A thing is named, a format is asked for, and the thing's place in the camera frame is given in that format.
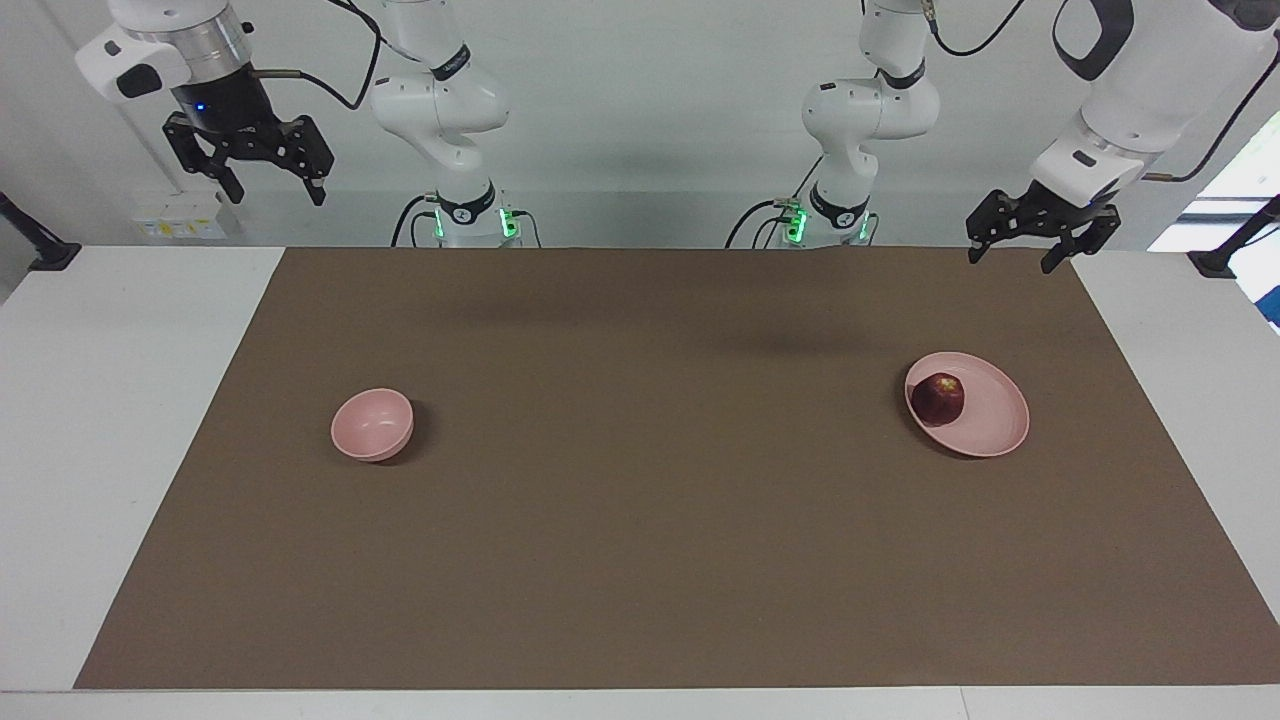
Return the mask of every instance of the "pink plate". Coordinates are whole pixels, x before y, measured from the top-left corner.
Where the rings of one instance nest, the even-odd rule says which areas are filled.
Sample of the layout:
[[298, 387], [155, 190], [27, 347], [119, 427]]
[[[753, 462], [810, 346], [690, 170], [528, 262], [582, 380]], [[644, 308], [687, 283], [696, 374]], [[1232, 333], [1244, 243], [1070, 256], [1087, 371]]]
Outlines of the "pink plate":
[[394, 389], [369, 389], [348, 400], [329, 427], [333, 445], [362, 462], [390, 460], [413, 436], [413, 405]]
[[937, 373], [960, 379], [965, 389], [964, 413], [950, 425], [931, 425], [911, 410], [911, 416], [938, 443], [973, 457], [1000, 457], [1018, 450], [1032, 427], [1027, 398], [1009, 375], [980, 357], [963, 352], [938, 352], [916, 363], [906, 374], [906, 406], [911, 391]]

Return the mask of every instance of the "cable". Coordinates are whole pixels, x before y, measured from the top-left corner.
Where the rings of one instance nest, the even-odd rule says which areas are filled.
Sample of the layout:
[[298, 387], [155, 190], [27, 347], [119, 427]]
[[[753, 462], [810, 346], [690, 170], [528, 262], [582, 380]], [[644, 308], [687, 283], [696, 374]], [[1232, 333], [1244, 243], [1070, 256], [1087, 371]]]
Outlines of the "cable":
[[[408, 241], [413, 243], [413, 247], [417, 247], [417, 222], [421, 220], [422, 218], [431, 218], [434, 220], [435, 213], [431, 210], [428, 210], [426, 213], [419, 213], [417, 215], [413, 215], [412, 220], [408, 222]], [[444, 243], [440, 242], [439, 238], [436, 238], [436, 245], [440, 245], [443, 247]]]
[[529, 222], [534, 224], [534, 242], [538, 243], [539, 250], [543, 247], [543, 233], [538, 232], [538, 218], [534, 217], [529, 210], [513, 210], [511, 213], [512, 218], [529, 218]]
[[356, 6], [356, 4], [352, 0], [325, 0], [325, 1], [329, 3], [330, 5], [335, 5], [338, 8], [342, 8], [343, 10], [347, 10], [348, 13], [355, 14], [356, 17], [362, 19], [365, 24], [369, 26], [369, 29], [372, 31], [374, 33], [374, 53], [372, 56], [370, 56], [369, 59], [369, 70], [365, 72], [365, 83], [360, 86], [360, 94], [356, 96], [356, 99], [347, 100], [340, 92], [334, 90], [332, 85], [315, 77], [311, 73], [305, 73], [302, 70], [278, 70], [278, 69], [256, 70], [253, 74], [255, 77], [259, 77], [261, 79], [302, 79], [310, 82], [311, 85], [332, 95], [333, 99], [337, 100], [338, 102], [342, 102], [343, 108], [347, 108], [348, 110], [358, 110], [360, 106], [365, 104], [365, 97], [369, 96], [369, 88], [374, 83], [374, 73], [378, 72], [378, 59], [379, 56], [381, 56], [383, 45], [387, 42], [387, 38], [383, 37], [383, 29], [378, 27], [378, 20], [375, 20], [371, 15], [369, 15], [358, 6]]
[[404, 229], [404, 222], [408, 220], [408, 214], [413, 211], [421, 202], [429, 202], [430, 199], [425, 195], [415, 195], [413, 200], [408, 201], [404, 206], [404, 211], [401, 213], [401, 219], [396, 222], [396, 232], [392, 233], [392, 247], [399, 246], [399, 233]]
[[[805, 174], [805, 177], [804, 177], [803, 181], [800, 181], [800, 187], [797, 187], [796, 191], [791, 193], [791, 200], [797, 200], [800, 197], [800, 193], [804, 192], [804, 186], [809, 184], [809, 179], [813, 178], [813, 174], [818, 172], [818, 165], [822, 164], [823, 158], [824, 158], [824, 155], [819, 155], [818, 160], [814, 161], [814, 164], [813, 164], [812, 168], [809, 168], [809, 173]], [[787, 211], [786, 211], [786, 209], [783, 209], [781, 213], [778, 213], [777, 219], [778, 220], [785, 220], [786, 215], [787, 215]], [[778, 232], [778, 225], [773, 225], [773, 229], [769, 231], [769, 240], [764, 241], [764, 249], [765, 250], [768, 250], [769, 246], [773, 245], [773, 236], [777, 232]]]
[[1244, 243], [1244, 247], [1253, 247], [1254, 245], [1257, 245], [1257, 243], [1262, 242], [1263, 240], [1266, 240], [1266, 238], [1268, 238], [1268, 237], [1274, 236], [1274, 234], [1275, 234], [1275, 233], [1276, 233], [1277, 231], [1280, 231], [1280, 225], [1276, 225], [1276, 227], [1271, 228], [1271, 232], [1268, 232], [1267, 234], [1263, 234], [1263, 236], [1260, 236], [1260, 237], [1256, 237], [1256, 238], [1251, 240], [1249, 242], [1245, 242], [1245, 243]]
[[1240, 115], [1244, 114], [1244, 109], [1249, 106], [1249, 102], [1253, 101], [1253, 97], [1258, 94], [1260, 90], [1262, 90], [1262, 86], [1267, 83], [1267, 79], [1271, 77], [1271, 73], [1274, 73], [1276, 70], [1276, 67], [1280, 65], [1280, 33], [1276, 33], [1276, 44], [1277, 44], [1276, 56], [1272, 58], [1271, 64], [1267, 65], [1267, 69], [1262, 72], [1262, 76], [1258, 77], [1258, 81], [1253, 83], [1253, 87], [1249, 88], [1249, 92], [1244, 96], [1244, 100], [1240, 100], [1240, 104], [1235, 106], [1235, 111], [1231, 113], [1230, 119], [1228, 119], [1226, 124], [1222, 126], [1222, 132], [1217, 133], [1217, 138], [1213, 141], [1213, 145], [1210, 146], [1208, 152], [1206, 152], [1204, 158], [1201, 159], [1198, 165], [1196, 165], [1196, 169], [1187, 173], [1185, 176], [1172, 176], [1169, 173], [1147, 173], [1146, 176], [1142, 177], [1142, 179], [1147, 182], [1180, 183], [1194, 179], [1196, 176], [1201, 174], [1201, 172], [1204, 170], [1210, 160], [1213, 159], [1213, 155], [1216, 155], [1217, 150], [1222, 146], [1222, 141], [1226, 140], [1226, 136], [1231, 132], [1231, 128], [1235, 127], [1235, 122], [1239, 120]]
[[995, 42], [996, 38], [1005, 32], [1005, 28], [1009, 27], [1009, 23], [1014, 22], [1014, 18], [1018, 15], [1018, 12], [1021, 10], [1023, 5], [1025, 4], [1027, 0], [1018, 0], [1018, 3], [1014, 4], [1014, 9], [1009, 10], [1009, 14], [1005, 15], [1005, 19], [1000, 23], [998, 27], [996, 27], [996, 32], [991, 33], [991, 37], [984, 40], [982, 45], [974, 47], [973, 50], [956, 50], [950, 45], [947, 45], [945, 40], [942, 40], [942, 33], [938, 31], [938, 18], [933, 6], [933, 0], [924, 0], [924, 18], [929, 22], [929, 32], [933, 33], [933, 40], [938, 42], [938, 47], [941, 47], [947, 55], [954, 55], [956, 58], [970, 58], [989, 47], [991, 44]]
[[[780, 218], [769, 218], [760, 223], [759, 229], [755, 231], [755, 238], [751, 240], [751, 250], [755, 250], [760, 245], [760, 237], [764, 234], [764, 228], [773, 225], [773, 229], [778, 229], [778, 225], [785, 224], [787, 220]], [[764, 242], [764, 250], [769, 249], [769, 243], [773, 242], [773, 233], [769, 233], [769, 240]]]
[[733, 225], [733, 232], [728, 233], [728, 240], [724, 241], [724, 250], [730, 250], [731, 247], [733, 247], [733, 238], [737, 237], [737, 232], [742, 229], [742, 225], [745, 225], [746, 222], [751, 219], [751, 215], [759, 213], [760, 210], [764, 210], [765, 208], [772, 208], [772, 206], [773, 201], [765, 200], [764, 202], [756, 202], [755, 205], [751, 206], [750, 210], [744, 213], [742, 217], [739, 218], [737, 224]]

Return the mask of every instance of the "brown tabletop cover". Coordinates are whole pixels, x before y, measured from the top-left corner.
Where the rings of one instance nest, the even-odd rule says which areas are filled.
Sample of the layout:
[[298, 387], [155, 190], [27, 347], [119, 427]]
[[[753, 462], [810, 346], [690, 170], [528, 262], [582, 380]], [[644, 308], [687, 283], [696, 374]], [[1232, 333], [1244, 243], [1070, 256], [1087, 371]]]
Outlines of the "brown tabletop cover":
[[[1280, 628], [1038, 258], [289, 250], [78, 687], [1280, 683]], [[1021, 450], [913, 425], [942, 350], [1020, 383]], [[367, 466], [328, 427], [379, 386], [420, 429]]]

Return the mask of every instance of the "red apple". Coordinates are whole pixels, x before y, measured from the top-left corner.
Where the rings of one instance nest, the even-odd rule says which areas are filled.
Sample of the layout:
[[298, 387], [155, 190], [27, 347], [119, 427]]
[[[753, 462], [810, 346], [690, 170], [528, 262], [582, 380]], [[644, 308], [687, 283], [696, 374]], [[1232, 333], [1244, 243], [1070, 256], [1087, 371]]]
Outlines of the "red apple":
[[964, 384], [947, 373], [932, 375], [911, 391], [911, 409], [931, 425], [950, 425], [964, 411]]

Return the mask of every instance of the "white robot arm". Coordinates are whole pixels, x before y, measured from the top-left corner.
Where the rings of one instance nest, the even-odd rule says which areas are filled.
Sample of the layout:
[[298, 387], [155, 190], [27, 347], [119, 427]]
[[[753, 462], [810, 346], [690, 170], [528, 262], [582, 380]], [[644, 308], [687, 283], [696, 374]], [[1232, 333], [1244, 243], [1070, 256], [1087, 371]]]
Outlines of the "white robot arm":
[[[228, 0], [108, 0], [115, 23], [76, 54], [81, 73], [108, 100], [172, 91], [182, 111], [165, 137], [188, 173], [219, 182], [232, 202], [244, 188], [228, 160], [269, 161], [324, 202], [333, 152], [311, 118], [282, 122], [250, 63], [246, 35]], [[205, 140], [212, 154], [197, 142]]]
[[1023, 234], [1059, 240], [1046, 273], [1098, 252], [1120, 227], [1110, 205], [1116, 193], [1143, 178], [1229, 82], [1276, 51], [1280, 0], [1066, 0], [1059, 19], [1069, 10], [1094, 13], [1101, 28], [1083, 53], [1064, 46], [1057, 24], [1053, 33], [1059, 55], [1092, 92], [1036, 160], [1027, 193], [997, 190], [969, 217], [973, 263]]
[[823, 164], [805, 199], [806, 232], [783, 247], [847, 242], [860, 228], [879, 161], [869, 140], [922, 136], [938, 119], [940, 99], [924, 74], [929, 27], [920, 0], [870, 0], [859, 45], [877, 68], [874, 78], [838, 79], [805, 99], [804, 124], [822, 145]]
[[422, 154], [436, 174], [439, 240], [497, 247], [512, 238], [484, 156], [467, 135], [507, 124], [507, 92], [471, 59], [448, 0], [385, 0], [388, 41], [429, 72], [379, 79], [374, 115]]

